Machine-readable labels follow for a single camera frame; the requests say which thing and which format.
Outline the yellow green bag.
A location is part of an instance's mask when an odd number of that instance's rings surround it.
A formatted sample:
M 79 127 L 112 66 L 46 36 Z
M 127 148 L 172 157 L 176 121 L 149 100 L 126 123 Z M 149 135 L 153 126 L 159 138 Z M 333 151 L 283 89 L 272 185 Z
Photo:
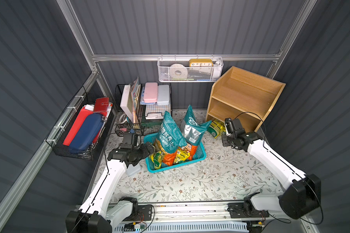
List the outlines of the yellow green bag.
M 226 132 L 225 125 L 222 121 L 215 119 L 211 122 L 207 132 L 209 132 L 213 138 L 218 138 Z
M 174 159 L 174 165 L 185 163 L 190 161 L 190 152 L 188 150 L 178 149 L 176 157 Z
M 154 165 L 155 170 L 158 170 L 161 168 L 163 157 L 164 157 L 164 154 L 162 153 L 162 151 L 158 151 L 151 155 L 151 161 Z

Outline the teal plastic basket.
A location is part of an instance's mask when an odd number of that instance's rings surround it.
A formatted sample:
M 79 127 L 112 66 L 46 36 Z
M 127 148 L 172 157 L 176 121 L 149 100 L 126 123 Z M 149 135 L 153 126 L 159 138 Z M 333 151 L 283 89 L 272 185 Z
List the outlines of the teal plastic basket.
M 166 170 L 170 170 L 170 169 L 174 169 L 174 168 L 178 168 L 181 166 L 185 166 L 185 165 L 190 165 L 192 163 L 196 163 L 196 162 L 200 162 L 202 160 L 205 160 L 207 158 L 207 154 L 205 152 L 205 148 L 202 142 L 199 143 L 195 154 L 192 156 L 192 159 L 190 160 L 191 157 L 188 157 L 185 160 L 181 160 L 179 158 L 180 154 L 175 153 L 175 155 L 178 155 L 178 157 L 175 157 L 174 159 L 174 163 L 172 166 L 168 166 L 165 163 L 161 163 L 160 167 L 158 169 L 156 169 L 155 164 L 151 157 L 146 158 L 146 165 L 147 165 L 147 169 L 150 173 L 156 173 L 156 172 L 162 172 L 162 171 L 166 171 Z

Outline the teal fertilizer bag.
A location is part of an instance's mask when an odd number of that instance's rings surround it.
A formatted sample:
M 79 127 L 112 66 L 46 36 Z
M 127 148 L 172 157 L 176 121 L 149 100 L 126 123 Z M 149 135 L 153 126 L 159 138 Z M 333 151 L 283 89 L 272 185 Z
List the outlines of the teal fertilizer bag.
M 188 106 L 185 117 L 180 125 L 180 131 L 187 142 L 187 145 L 181 147 L 181 149 L 189 153 L 190 156 L 188 157 L 188 160 L 193 160 L 193 156 L 196 154 L 197 148 L 202 141 L 202 137 L 205 132 L 207 132 L 211 123 L 212 121 L 209 120 L 198 124 L 192 106 Z
M 165 112 L 160 130 L 157 133 L 154 146 L 156 151 L 161 152 L 162 163 L 167 166 L 174 164 L 177 151 L 180 147 L 186 146 L 187 142 L 183 137 L 178 125 L 169 112 Z

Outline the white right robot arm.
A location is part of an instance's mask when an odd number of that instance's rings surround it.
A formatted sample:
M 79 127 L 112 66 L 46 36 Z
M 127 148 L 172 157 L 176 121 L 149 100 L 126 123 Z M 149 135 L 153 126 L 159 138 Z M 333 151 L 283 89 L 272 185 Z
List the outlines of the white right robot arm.
M 283 212 L 292 219 L 321 208 L 321 180 L 307 175 L 277 152 L 256 132 L 247 133 L 239 119 L 225 119 L 226 134 L 222 136 L 225 147 L 244 150 L 258 159 L 279 181 L 282 193 L 253 193 L 244 198 L 244 211 Z

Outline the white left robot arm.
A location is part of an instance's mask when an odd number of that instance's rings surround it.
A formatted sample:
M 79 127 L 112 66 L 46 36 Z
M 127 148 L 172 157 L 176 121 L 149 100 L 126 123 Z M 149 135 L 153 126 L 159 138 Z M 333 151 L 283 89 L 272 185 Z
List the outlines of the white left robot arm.
M 66 217 L 68 233 L 111 233 L 126 218 L 135 217 L 138 211 L 136 198 L 124 197 L 110 210 L 110 199 L 121 177 L 130 165 L 156 152 L 151 142 L 138 144 L 138 135 L 126 133 L 118 148 L 107 156 L 106 168 L 96 186 L 78 211 L 69 212 Z

